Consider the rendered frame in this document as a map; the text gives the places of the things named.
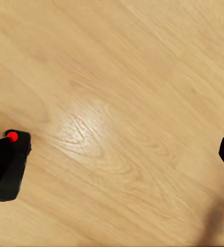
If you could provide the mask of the digital camera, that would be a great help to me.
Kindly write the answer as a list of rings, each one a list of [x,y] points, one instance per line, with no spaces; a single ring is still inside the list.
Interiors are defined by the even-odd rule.
[[[11,129],[5,132],[5,138],[11,137],[15,157],[0,180],[0,201],[13,201],[21,188],[27,157],[31,150],[31,133],[28,131]]]

